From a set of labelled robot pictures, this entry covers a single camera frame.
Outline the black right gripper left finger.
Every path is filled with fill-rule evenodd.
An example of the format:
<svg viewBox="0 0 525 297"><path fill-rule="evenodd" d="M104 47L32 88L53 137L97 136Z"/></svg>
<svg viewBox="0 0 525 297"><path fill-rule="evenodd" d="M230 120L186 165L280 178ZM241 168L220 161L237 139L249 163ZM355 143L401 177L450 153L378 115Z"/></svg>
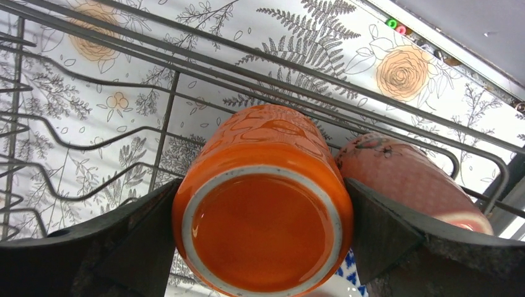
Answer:
<svg viewBox="0 0 525 297"><path fill-rule="evenodd" d="M163 296L180 182L45 238L2 243L1 295Z"/></svg>

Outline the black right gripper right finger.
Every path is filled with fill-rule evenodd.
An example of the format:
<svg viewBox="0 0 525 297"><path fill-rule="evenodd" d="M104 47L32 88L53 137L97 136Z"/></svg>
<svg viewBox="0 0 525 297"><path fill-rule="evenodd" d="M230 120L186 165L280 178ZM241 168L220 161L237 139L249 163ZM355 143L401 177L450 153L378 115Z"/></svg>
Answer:
<svg viewBox="0 0 525 297"><path fill-rule="evenodd" d="M346 179L370 296L523 296L524 243L439 221Z"/></svg>

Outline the pink cup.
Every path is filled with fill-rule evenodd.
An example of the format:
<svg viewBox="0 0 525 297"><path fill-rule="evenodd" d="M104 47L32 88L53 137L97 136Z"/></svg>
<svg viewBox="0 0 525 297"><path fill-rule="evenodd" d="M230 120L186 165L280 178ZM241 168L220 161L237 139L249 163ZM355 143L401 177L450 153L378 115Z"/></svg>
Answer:
<svg viewBox="0 0 525 297"><path fill-rule="evenodd" d="M376 132L364 134L335 157L341 175L400 204L470 231L493 234L488 219L453 178L417 147Z"/></svg>

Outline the orange mug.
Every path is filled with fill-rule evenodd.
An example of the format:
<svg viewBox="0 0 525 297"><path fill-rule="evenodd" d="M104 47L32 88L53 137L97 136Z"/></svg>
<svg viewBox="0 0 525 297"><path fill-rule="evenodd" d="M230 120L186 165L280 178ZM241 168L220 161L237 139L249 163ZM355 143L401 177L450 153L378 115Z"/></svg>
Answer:
<svg viewBox="0 0 525 297"><path fill-rule="evenodd" d="M203 146L175 195L176 247L228 296L301 296L350 249L354 211L318 128L280 105L233 114Z"/></svg>

